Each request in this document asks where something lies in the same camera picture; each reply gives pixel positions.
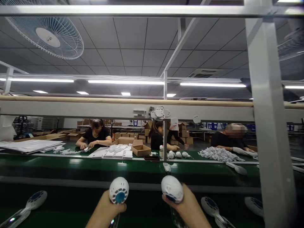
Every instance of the drop ceiling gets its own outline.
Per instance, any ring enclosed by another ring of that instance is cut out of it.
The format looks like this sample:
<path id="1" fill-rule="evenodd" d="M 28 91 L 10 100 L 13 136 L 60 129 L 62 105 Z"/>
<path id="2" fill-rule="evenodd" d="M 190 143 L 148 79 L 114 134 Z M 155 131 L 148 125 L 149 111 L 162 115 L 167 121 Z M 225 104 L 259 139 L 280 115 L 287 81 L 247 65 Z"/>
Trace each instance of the drop ceiling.
<path id="1" fill-rule="evenodd" d="M 19 35 L 0 18 L 0 60 L 36 74 L 82 74 L 160 76 L 177 44 L 176 18 L 71 18 L 84 41 L 84 53 L 75 60 L 47 54 Z M 276 20 L 281 42 L 290 28 L 285 19 Z M 303 55 L 282 61 L 282 78 L 304 78 Z M 168 77 L 187 77 L 197 68 L 223 69 L 215 77 L 249 78 L 245 22 L 241 18 L 201 18 L 168 71 Z M 6 68 L 0 67 L 0 73 Z M 107 86 L 84 84 L 37 84 L 13 82 L 12 91 L 49 93 L 162 96 L 161 86 Z M 169 93 L 187 97 L 250 98 L 246 89 L 182 88 L 169 85 Z"/>

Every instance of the smartphone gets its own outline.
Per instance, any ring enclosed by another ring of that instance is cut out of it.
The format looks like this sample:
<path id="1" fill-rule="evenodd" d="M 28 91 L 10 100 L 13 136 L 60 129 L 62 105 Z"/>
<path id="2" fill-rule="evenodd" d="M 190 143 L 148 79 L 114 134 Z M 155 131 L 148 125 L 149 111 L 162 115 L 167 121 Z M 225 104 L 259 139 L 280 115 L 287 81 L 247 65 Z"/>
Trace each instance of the smartphone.
<path id="1" fill-rule="evenodd" d="M 144 156 L 144 159 L 147 161 L 159 161 L 159 156 Z"/>

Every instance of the ceiling light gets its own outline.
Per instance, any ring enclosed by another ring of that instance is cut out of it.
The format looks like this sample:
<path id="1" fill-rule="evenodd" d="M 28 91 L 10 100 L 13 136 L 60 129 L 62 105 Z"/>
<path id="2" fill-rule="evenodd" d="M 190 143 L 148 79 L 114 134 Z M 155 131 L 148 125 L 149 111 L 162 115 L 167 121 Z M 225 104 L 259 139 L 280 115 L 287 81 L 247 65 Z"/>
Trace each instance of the ceiling light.
<path id="1" fill-rule="evenodd" d="M 244 84 L 218 84 L 218 83 L 184 83 L 181 86 L 215 86 L 215 87 L 246 87 Z"/>
<path id="2" fill-rule="evenodd" d="M 121 80 L 89 80 L 89 83 L 131 84 L 131 85 L 163 85 L 163 81 L 121 81 Z"/>
<path id="3" fill-rule="evenodd" d="M 31 81 L 31 82 L 74 82 L 70 79 L 22 79 L 22 78 L 12 78 L 11 81 Z"/>
<path id="4" fill-rule="evenodd" d="M 304 89 L 304 86 L 302 85 L 286 85 L 285 89 Z"/>
<path id="5" fill-rule="evenodd" d="M 44 91 L 41 91 L 41 90 L 33 90 L 34 92 L 38 92 L 38 93 L 47 93 L 47 92 L 44 92 Z"/>
<path id="6" fill-rule="evenodd" d="M 87 92 L 83 92 L 83 91 L 77 91 L 77 93 L 80 93 L 80 94 L 82 94 L 82 95 L 88 95 Z"/>

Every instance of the hand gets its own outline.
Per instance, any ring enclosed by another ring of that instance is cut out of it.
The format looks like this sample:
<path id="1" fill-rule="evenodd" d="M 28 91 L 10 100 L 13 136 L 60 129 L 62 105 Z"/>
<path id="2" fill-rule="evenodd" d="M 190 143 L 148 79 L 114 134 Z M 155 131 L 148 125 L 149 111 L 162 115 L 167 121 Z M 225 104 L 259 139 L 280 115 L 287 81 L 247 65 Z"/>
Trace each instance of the hand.
<path id="1" fill-rule="evenodd" d="M 83 149 L 85 149 L 85 148 L 87 148 L 87 147 L 88 147 L 88 145 L 87 145 L 86 143 L 83 142 L 83 143 L 81 144 L 81 146 L 80 146 L 80 149 L 83 150 Z"/>
<path id="2" fill-rule="evenodd" d="M 89 148 L 93 148 L 96 144 L 98 143 L 98 141 L 93 141 L 93 142 L 90 142 L 89 144 Z"/>
<path id="3" fill-rule="evenodd" d="M 119 213 L 127 210 L 126 204 L 113 204 L 109 199 L 109 190 L 100 198 L 86 228 L 107 228 Z"/>
<path id="4" fill-rule="evenodd" d="M 196 197 L 185 184 L 183 184 L 183 192 L 184 198 L 179 204 L 173 203 L 165 195 L 162 195 L 162 199 L 179 213 L 189 228 L 211 228 Z"/>

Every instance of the worker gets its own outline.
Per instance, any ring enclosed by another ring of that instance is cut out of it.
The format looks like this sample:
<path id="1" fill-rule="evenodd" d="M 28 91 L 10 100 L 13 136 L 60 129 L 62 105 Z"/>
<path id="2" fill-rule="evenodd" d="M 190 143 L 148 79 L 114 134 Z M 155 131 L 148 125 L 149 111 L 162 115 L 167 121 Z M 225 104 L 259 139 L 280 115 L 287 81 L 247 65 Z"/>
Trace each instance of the worker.
<path id="1" fill-rule="evenodd" d="M 94 146 L 107 147 L 111 144 L 112 138 L 102 119 L 92 120 L 91 128 L 76 142 L 76 146 L 80 147 L 81 150 L 87 147 L 93 148 Z"/>
<path id="2" fill-rule="evenodd" d="M 245 135 L 247 128 L 242 124 L 229 123 L 224 131 L 216 132 L 212 135 L 211 146 L 224 148 L 228 151 L 233 151 L 233 147 L 240 148 L 247 152 L 254 152 L 249 149 L 242 137 Z"/>
<path id="3" fill-rule="evenodd" d="M 160 123 L 161 122 L 153 121 L 149 132 L 148 137 L 151 139 L 150 147 L 153 150 L 159 150 L 159 146 L 162 146 L 164 144 L 163 136 L 158 132 L 158 128 L 157 128 L 157 126 L 160 126 Z M 178 146 L 167 144 L 167 150 L 179 151 L 180 148 Z"/>
<path id="4" fill-rule="evenodd" d="M 171 125 L 169 128 L 169 133 L 167 136 L 167 143 L 170 144 L 171 143 L 171 138 L 172 136 L 174 136 L 174 138 L 180 142 L 181 144 L 184 145 L 185 150 L 188 150 L 189 145 L 185 144 L 185 142 L 178 136 L 178 124 L 175 125 Z"/>
<path id="5" fill-rule="evenodd" d="M 162 199 L 174 208 L 189 228 L 211 228 L 204 212 L 198 204 L 194 194 L 183 184 L 183 201 L 179 204 L 171 202 L 165 195 Z M 109 199 L 109 190 L 100 198 L 89 222 L 85 228 L 108 228 L 111 221 L 127 210 L 127 205 L 113 204 Z"/>

